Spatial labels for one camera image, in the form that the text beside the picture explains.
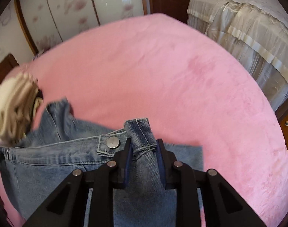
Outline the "stack of folded clothes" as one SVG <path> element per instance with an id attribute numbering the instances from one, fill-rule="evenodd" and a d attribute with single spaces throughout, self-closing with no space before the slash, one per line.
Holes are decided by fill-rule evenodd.
<path id="1" fill-rule="evenodd" d="M 0 85 L 0 147 L 13 147 L 26 137 L 43 103 L 38 81 L 20 72 Z"/>

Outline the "pink bed blanket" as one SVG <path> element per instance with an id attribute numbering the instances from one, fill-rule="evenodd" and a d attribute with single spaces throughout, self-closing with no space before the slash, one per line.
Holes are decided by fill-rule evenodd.
<path id="1" fill-rule="evenodd" d="M 111 130 L 147 118 L 157 140 L 198 170 L 216 169 L 267 226 L 288 212 L 288 152 L 276 116 L 244 67 L 166 15 L 98 27 L 9 73 L 38 79 L 44 104 Z"/>

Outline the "dark wooden headboard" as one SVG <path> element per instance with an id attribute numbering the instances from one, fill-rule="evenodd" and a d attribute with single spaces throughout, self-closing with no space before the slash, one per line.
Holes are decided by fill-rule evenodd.
<path id="1" fill-rule="evenodd" d="M 2 83 L 8 73 L 18 65 L 14 56 L 11 53 L 8 54 L 0 63 L 0 83 Z"/>

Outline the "floral sliding wardrobe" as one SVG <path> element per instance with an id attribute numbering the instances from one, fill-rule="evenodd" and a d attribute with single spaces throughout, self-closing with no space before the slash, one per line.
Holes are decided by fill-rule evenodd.
<path id="1" fill-rule="evenodd" d="M 146 0 L 14 0 L 34 55 L 111 22 L 148 14 Z"/>

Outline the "white lace covered furniture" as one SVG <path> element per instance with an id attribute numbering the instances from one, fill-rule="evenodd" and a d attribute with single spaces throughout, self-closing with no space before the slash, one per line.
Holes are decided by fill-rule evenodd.
<path id="1" fill-rule="evenodd" d="M 249 72 L 273 110 L 288 99 L 288 14 L 278 0 L 190 0 L 187 14 Z"/>

